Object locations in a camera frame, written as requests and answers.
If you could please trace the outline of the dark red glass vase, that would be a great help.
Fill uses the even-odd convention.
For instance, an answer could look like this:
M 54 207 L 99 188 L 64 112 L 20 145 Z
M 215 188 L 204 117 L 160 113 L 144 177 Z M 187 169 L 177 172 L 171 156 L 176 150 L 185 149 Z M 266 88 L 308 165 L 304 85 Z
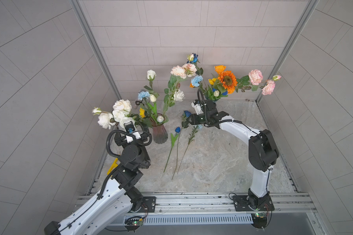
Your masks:
M 165 117 L 158 113 L 156 120 L 151 118 L 152 129 L 153 129 L 153 140 L 157 144 L 163 144 L 168 140 L 168 133 L 164 126 Z

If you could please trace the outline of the dark blue rose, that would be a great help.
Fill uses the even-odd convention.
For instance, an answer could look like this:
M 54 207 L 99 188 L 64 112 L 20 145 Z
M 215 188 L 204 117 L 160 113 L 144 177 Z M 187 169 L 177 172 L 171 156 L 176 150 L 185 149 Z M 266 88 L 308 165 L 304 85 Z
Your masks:
M 185 110 L 182 114 L 181 118 L 181 124 L 176 128 L 176 134 L 177 134 L 177 140 L 176 140 L 176 166 L 173 171 L 172 175 L 172 180 L 174 179 L 175 175 L 177 174 L 177 170 L 180 165 L 181 161 L 181 143 L 183 142 L 183 138 L 185 135 L 186 130 L 189 127 L 189 121 L 188 118 L 191 116 L 191 112 L 188 110 Z

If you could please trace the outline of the white rose bouquet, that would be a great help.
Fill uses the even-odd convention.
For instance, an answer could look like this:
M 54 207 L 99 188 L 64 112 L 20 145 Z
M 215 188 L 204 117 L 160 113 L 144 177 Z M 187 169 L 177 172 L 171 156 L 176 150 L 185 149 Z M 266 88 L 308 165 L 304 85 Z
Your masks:
M 122 128 L 125 124 L 132 122 L 135 124 L 135 120 L 131 117 L 132 105 L 129 100 L 121 99 L 116 101 L 113 105 L 113 110 L 111 112 L 103 111 L 99 107 L 95 107 L 92 110 L 93 115 L 98 115 L 98 124 L 104 129 L 111 129 L 112 126 L 116 124 L 120 125 Z

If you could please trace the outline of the small blue tulip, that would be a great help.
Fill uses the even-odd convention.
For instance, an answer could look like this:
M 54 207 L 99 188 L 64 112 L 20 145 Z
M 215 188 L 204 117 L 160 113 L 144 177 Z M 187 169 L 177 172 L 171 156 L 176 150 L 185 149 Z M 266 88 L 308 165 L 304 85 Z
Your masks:
M 169 151 L 169 155 L 168 155 L 168 158 L 167 158 L 167 161 L 166 161 L 166 164 L 165 164 L 165 167 L 164 167 L 164 171 L 166 171 L 166 168 L 167 168 L 167 165 L 168 165 L 168 162 L 170 160 L 170 156 L 171 156 L 171 153 L 172 153 L 172 150 L 175 146 L 175 142 L 178 140 L 179 138 L 179 135 L 180 135 L 180 132 L 181 132 L 181 128 L 180 127 L 177 127 L 174 131 L 174 133 L 171 133 L 170 137 L 171 137 L 171 148 L 170 148 L 170 151 Z

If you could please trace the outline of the dark blue rose vase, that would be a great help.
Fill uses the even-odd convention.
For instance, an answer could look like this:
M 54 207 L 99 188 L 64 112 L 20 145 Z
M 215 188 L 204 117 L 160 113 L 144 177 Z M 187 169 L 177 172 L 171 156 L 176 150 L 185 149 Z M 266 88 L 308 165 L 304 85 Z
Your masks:
M 197 71 L 196 71 L 197 75 L 203 75 L 204 74 L 203 68 L 201 68 L 199 66 L 200 62 L 199 62 L 197 54 L 193 53 L 193 54 L 190 55 L 190 62 L 195 65 L 195 67 L 197 69 Z

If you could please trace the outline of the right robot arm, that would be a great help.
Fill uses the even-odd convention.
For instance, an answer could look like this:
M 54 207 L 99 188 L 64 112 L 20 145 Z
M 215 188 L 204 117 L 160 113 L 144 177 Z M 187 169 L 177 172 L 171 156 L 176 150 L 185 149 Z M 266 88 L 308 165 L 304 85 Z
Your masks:
M 187 121 L 192 125 L 216 127 L 232 134 L 248 146 L 248 160 L 253 167 L 252 184 L 248 190 L 247 204 L 257 211 L 270 202 L 268 190 L 271 172 L 279 157 L 279 151 L 272 133 L 248 127 L 226 112 L 191 114 Z

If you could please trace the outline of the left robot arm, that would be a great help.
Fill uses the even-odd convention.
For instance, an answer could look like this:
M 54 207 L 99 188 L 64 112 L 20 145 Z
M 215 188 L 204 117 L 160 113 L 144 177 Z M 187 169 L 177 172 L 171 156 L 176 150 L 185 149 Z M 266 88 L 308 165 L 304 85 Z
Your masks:
M 152 143 L 147 127 L 136 131 L 131 124 L 124 130 L 111 131 L 106 139 L 107 153 L 119 160 L 105 178 L 100 191 L 61 222 L 52 221 L 44 228 L 46 235 L 97 235 L 116 218 L 138 211 L 143 195 L 135 184 L 148 169 L 151 160 L 146 147 Z

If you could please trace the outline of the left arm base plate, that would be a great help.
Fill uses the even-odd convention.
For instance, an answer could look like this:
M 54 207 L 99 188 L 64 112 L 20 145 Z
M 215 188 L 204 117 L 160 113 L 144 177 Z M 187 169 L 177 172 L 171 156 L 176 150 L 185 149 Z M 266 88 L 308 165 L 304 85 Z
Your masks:
M 133 208 L 130 212 L 131 213 L 146 213 L 150 212 L 153 213 L 156 210 L 156 197 L 149 196 L 143 197 L 142 202 L 139 204 L 139 208 Z

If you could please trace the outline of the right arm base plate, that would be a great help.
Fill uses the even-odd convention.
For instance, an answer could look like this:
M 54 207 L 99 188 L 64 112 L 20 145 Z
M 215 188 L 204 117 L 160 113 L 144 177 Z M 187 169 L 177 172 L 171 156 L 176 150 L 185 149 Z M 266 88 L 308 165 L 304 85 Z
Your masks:
M 254 195 L 233 195 L 231 196 L 231 199 L 234 203 L 234 207 L 237 212 L 271 212 L 275 210 L 275 207 L 269 194 L 261 198 L 258 198 Z

